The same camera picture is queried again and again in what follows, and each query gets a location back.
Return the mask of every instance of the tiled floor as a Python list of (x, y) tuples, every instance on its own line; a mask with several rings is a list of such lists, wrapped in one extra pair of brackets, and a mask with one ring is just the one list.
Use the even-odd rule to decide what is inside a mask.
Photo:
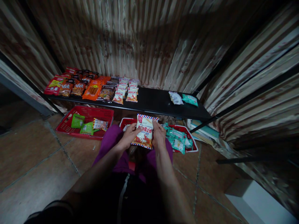
[[(116, 111), (115, 122), (135, 114)], [(31, 213), (60, 199), (91, 166), (101, 144), (56, 133), (59, 115), (43, 120), (27, 108), (14, 119), (12, 130), (0, 136), (0, 223), (23, 223)], [(197, 145), (197, 153), (173, 156), (175, 174), (196, 222), (246, 222), (224, 195), (242, 173), (235, 165), (217, 165), (215, 160), (221, 155), (211, 147)]]

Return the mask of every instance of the red plastic basket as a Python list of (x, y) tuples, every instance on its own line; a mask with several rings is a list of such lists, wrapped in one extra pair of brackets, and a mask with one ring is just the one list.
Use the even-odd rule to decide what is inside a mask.
[[(137, 119), (134, 119), (134, 118), (123, 118), (121, 120), (121, 123), (120, 123), (119, 127), (121, 129), (124, 129), (124, 127), (126, 126), (126, 124), (132, 124), (132, 123), (137, 123)], [(189, 132), (188, 128), (186, 128), (185, 126), (180, 126), (180, 125), (169, 125), (169, 127), (174, 128), (177, 131), (186, 133), (187, 138), (188, 139), (192, 139), (192, 141), (193, 141), (193, 148), (186, 149), (186, 152), (198, 152), (198, 148), (197, 148), (197, 145), (195, 143), (195, 140), (192, 137), (191, 133)]]
[(103, 139), (105, 131), (97, 131), (93, 135), (80, 134), (80, 128), (71, 128), (73, 114), (79, 114), (85, 117), (84, 123), (92, 122), (94, 118), (102, 121), (108, 121), (108, 127), (111, 126), (113, 121), (114, 110), (93, 108), (86, 106), (75, 106), (71, 109), (61, 120), (57, 126), (56, 131), (62, 132), (77, 138), (88, 138), (88, 139)]

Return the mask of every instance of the black table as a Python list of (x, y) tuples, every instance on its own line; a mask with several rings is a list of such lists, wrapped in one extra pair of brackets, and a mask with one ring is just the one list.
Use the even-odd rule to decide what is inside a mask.
[(49, 99), (65, 100), (82, 104), (91, 104), (97, 106), (113, 107), (126, 110), (135, 110), (141, 112), (148, 112), (154, 114), (168, 115), (173, 117), (181, 117), (188, 119), (196, 119), (202, 122), (211, 118), (211, 115), (205, 109), (205, 107), (197, 100), (198, 107), (184, 103), (183, 105), (174, 105), (170, 100), (168, 91), (149, 89), (140, 87), (138, 90), (137, 103), (126, 102), (124, 104), (118, 104), (115, 102), (105, 103), (93, 100), (83, 100), (81, 97), (70, 96), (69, 98), (63, 96), (44, 95)]

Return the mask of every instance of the floor tile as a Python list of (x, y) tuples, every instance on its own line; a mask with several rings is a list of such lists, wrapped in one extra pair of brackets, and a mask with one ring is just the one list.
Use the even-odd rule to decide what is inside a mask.
[(229, 211), (210, 198), (207, 194), (203, 193), (200, 189), (197, 191), (195, 221), (200, 224), (240, 223), (240, 221)]
[(101, 142), (99, 140), (75, 138), (64, 146), (81, 175), (93, 164), (100, 151)]
[(24, 223), (30, 214), (61, 199), (78, 178), (59, 150), (0, 194), (0, 223)]
[(182, 174), (180, 174), (177, 170), (174, 170), (175, 176), (180, 183), (181, 189), (185, 194), (187, 202), (190, 206), (191, 211), (193, 210), (194, 200), (195, 200), (195, 191), (196, 185), (193, 184), (191, 181), (186, 179)]
[(25, 101), (16, 101), (0, 108), (0, 126), (16, 130), (34, 120), (41, 120), (40, 113)]
[(60, 148), (43, 120), (3, 135), (0, 141), (0, 190)]
[[(56, 115), (48, 118), (47, 121), (50, 123), (52, 129), (55, 131), (57, 126), (60, 124), (61, 119), (62, 119), (62, 116), (59, 114), (56, 114)], [(60, 133), (57, 131), (55, 131), (55, 133), (62, 145), (65, 145), (67, 142), (69, 142), (71, 139), (74, 138), (73, 136), (69, 136), (67, 134)]]
[(189, 152), (183, 155), (180, 152), (173, 154), (173, 166), (179, 169), (194, 183), (196, 182), (199, 152)]
[(211, 146), (202, 145), (198, 185), (235, 215), (245, 220), (224, 194), (235, 179), (243, 178), (243, 176), (235, 164), (219, 165), (216, 163), (217, 159), (223, 158), (224, 156)]

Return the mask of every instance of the hand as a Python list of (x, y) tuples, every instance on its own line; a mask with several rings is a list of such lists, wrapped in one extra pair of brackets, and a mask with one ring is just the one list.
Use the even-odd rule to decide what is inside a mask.
[(163, 128), (155, 119), (153, 120), (153, 126), (154, 126), (154, 134), (153, 134), (152, 144), (155, 147), (155, 150), (162, 148), (162, 147), (166, 148), (166, 144), (165, 144), (166, 130), (165, 130), (165, 128)]
[(131, 124), (127, 130), (124, 133), (124, 136), (121, 138), (121, 140), (118, 142), (117, 146), (121, 148), (122, 150), (126, 150), (130, 147), (131, 142), (134, 140), (136, 135), (142, 131), (141, 128), (137, 128), (135, 130), (135, 126), (137, 123)]

